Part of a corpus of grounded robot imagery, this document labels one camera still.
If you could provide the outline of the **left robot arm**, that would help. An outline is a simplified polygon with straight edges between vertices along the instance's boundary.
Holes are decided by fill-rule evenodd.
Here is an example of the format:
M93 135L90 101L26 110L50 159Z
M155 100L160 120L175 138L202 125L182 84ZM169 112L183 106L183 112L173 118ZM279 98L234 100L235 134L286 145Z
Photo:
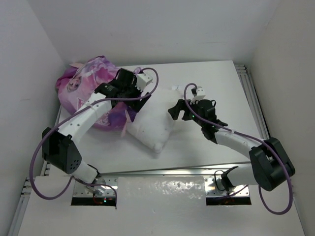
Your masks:
M120 69L117 77L99 85L86 103L55 128L47 128L43 137L43 158L64 173L87 183L94 183L98 172L83 161L77 144L84 134L107 112L123 102L128 109L139 112L151 94L143 95L153 81L152 76Z

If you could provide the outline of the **white pillow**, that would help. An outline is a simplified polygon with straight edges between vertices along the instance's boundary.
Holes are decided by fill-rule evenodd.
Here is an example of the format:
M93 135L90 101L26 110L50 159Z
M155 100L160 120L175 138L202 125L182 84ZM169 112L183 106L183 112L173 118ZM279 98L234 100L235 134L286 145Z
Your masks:
M183 98L183 86L157 88L134 120L125 124L125 131L153 152L161 153L175 122L168 110Z

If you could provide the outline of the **pink purple pillowcase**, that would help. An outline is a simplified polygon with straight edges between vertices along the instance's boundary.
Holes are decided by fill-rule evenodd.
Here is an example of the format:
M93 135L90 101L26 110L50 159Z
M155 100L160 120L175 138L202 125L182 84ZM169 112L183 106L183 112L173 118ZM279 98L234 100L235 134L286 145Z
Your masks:
M85 64L71 64L56 82L60 104L68 113L75 113L99 85L115 79L118 71L105 56L95 57ZM94 127L102 131L122 130L135 117L136 112L120 102L97 120Z

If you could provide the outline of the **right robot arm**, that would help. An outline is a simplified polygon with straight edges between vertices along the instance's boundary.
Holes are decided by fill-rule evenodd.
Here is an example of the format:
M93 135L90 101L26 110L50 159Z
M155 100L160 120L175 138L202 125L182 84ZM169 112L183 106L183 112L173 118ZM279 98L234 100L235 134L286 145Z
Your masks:
M190 101L179 99L168 112L173 120L177 120L180 111L184 111L182 120L197 123L207 140L231 148L250 160L249 168L235 166L223 172L219 187L228 191L245 184L272 191L295 174L295 168L278 139L255 140L233 133L227 123L217 118L215 105L215 100L203 99L191 104Z

